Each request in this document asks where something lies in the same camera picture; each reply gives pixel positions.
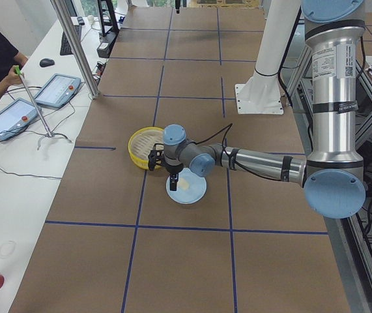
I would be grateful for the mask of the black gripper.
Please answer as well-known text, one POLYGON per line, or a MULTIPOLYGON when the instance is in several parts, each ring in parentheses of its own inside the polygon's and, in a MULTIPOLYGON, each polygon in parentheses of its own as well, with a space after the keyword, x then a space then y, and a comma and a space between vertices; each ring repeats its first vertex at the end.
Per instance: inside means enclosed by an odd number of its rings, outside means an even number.
POLYGON ((166 170, 169 172, 169 189, 170 191, 177 190, 177 184, 179 181, 179 173, 182 171, 182 163, 172 165, 172 164, 166 164, 165 165, 166 170))

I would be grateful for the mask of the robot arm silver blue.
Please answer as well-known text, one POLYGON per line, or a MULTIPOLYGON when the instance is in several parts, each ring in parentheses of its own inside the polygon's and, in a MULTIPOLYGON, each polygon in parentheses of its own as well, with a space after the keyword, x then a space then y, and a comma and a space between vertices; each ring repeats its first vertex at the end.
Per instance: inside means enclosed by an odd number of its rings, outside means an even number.
POLYGON ((253 76, 235 87, 240 114, 280 114, 279 72, 298 20, 312 52, 313 149, 305 160, 228 147, 198 146, 180 125, 164 129, 161 151, 152 152, 176 190, 183 168, 200 177, 213 167, 242 170, 273 181, 298 183, 309 206, 328 218, 347 218, 365 202, 363 158, 354 140, 356 45, 365 31, 362 1, 273 1, 268 10, 253 76))

